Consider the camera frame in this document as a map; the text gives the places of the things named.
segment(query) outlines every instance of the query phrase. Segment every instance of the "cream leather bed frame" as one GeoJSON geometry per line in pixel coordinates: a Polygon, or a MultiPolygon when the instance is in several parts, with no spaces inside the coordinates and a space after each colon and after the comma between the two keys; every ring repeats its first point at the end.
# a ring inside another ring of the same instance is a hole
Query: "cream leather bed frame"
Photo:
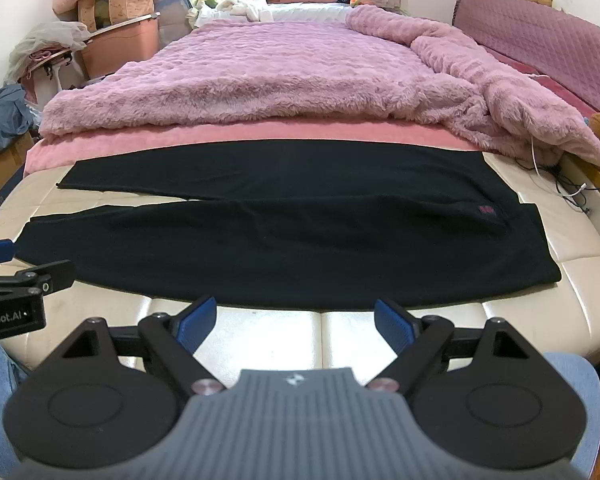
{"type": "MultiPolygon", "coordinates": [[[[485,158],[523,202],[538,205],[562,280],[506,298],[427,308],[416,314],[436,313],[468,327],[481,327],[487,318],[500,316],[540,351],[575,352],[593,362],[600,360],[600,235],[586,215],[541,189],[534,182],[538,180],[535,173],[523,171],[502,156],[486,154],[485,158]]],[[[138,206],[176,200],[57,189],[56,183],[68,170],[57,168],[25,178],[0,208],[0,238],[16,239],[32,216],[107,204],[138,206]]],[[[544,183],[545,187],[553,185],[551,180],[544,183]]],[[[13,274],[24,267],[13,260],[0,266],[0,274],[13,274]]],[[[87,317],[102,316],[111,326],[130,325],[153,312],[175,313],[185,306],[85,283],[47,297],[45,304],[44,330],[2,342],[10,355],[31,368],[87,317]]],[[[368,381],[394,354],[376,333],[371,312],[298,312],[285,311],[280,305],[275,311],[220,307],[216,328],[196,357],[231,385],[242,368],[352,367],[358,380],[368,381]]],[[[141,367],[141,362],[131,358],[124,362],[141,367]]]]}

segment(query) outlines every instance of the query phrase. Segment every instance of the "cardboard box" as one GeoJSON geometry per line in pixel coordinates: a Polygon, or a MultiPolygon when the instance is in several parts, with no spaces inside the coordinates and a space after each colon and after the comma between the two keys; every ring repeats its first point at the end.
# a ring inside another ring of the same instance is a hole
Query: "cardboard box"
{"type": "Polygon", "coordinates": [[[33,146],[33,139],[27,132],[0,153],[0,205],[22,179],[27,152],[33,146]]]}

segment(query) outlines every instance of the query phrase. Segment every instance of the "pink bedsheet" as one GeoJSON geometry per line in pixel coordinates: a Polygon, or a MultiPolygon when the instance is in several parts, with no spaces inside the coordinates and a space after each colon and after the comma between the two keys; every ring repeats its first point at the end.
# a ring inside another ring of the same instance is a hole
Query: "pink bedsheet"
{"type": "Polygon", "coordinates": [[[70,166],[78,160],[140,152],[152,148],[202,142],[260,139],[363,140],[417,144],[452,150],[477,150],[442,126],[422,126],[403,121],[275,119],[234,124],[198,126],[144,126],[95,130],[88,134],[43,139],[27,153],[26,174],[70,166]]]}

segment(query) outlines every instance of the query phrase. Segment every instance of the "logo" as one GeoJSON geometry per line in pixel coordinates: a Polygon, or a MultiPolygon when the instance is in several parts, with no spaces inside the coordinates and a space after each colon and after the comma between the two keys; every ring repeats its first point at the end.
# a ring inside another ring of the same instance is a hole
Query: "logo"
{"type": "Polygon", "coordinates": [[[298,386],[300,386],[300,384],[304,383],[306,379],[304,378],[304,376],[296,373],[292,376],[287,377],[285,381],[287,384],[293,386],[294,388],[297,388],[298,386]]]}
{"type": "Polygon", "coordinates": [[[22,312],[21,310],[17,310],[13,314],[2,314],[0,316],[0,324],[9,323],[11,321],[21,321],[22,317],[26,317],[27,313],[22,312]]]}
{"type": "Polygon", "coordinates": [[[496,210],[490,205],[481,205],[478,207],[483,215],[496,215],[496,210]]]}

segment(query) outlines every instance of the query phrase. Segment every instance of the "plastic bag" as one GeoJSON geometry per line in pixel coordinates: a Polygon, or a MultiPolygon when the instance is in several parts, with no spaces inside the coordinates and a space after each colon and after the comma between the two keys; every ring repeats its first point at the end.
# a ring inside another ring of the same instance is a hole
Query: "plastic bag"
{"type": "Polygon", "coordinates": [[[19,84],[0,88],[0,152],[33,124],[24,95],[24,88],[19,84]]]}
{"type": "Polygon", "coordinates": [[[187,19],[187,12],[192,7],[190,0],[154,0],[154,7],[156,12],[160,12],[160,48],[191,33],[192,27],[187,19]]]}
{"type": "Polygon", "coordinates": [[[86,46],[84,42],[90,37],[87,26],[80,22],[51,22],[38,25],[11,52],[5,84],[15,83],[24,75],[31,63],[31,54],[58,45],[73,51],[82,50],[86,46]]]}

